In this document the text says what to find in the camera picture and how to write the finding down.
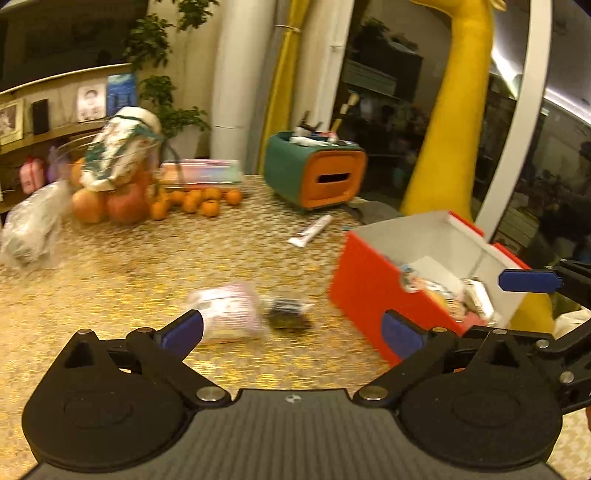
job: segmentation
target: window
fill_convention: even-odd
[[[525,60],[529,0],[507,3],[507,12],[494,13],[495,45],[476,163],[474,216],[503,150]],[[450,18],[435,9],[408,0],[355,2],[334,116],[352,92],[359,95],[339,135],[368,153],[360,196],[400,206],[441,86],[451,39]]]
[[[533,268],[591,262],[591,18],[554,2],[545,98],[530,150],[493,240]]]

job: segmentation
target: portrait photo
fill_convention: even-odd
[[[0,144],[22,139],[22,100],[0,105]]]
[[[78,121],[90,122],[106,117],[106,87],[90,85],[78,88]]]

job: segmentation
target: giraffe neck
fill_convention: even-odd
[[[449,59],[401,210],[407,215],[453,210],[471,220],[470,205],[486,102],[493,21],[453,19]]]

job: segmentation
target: open cardboard box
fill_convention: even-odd
[[[330,298],[391,364],[400,359],[384,338],[386,310],[425,330],[441,326],[462,335],[470,327],[456,322],[425,292],[403,289],[396,264],[413,263],[428,265],[438,277],[447,277],[444,281],[452,290],[453,277],[480,279],[501,316],[499,327],[509,325],[524,298],[523,293],[502,291],[498,277],[506,268],[529,267],[502,245],[488,244],[481,231],[452,212],[429,212],[356,228],[348,233]]]

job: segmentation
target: black speaker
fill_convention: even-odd
[[[49,102],[46,98],[31,104],[31,115],[33,116],[33,135],[49,132]]]

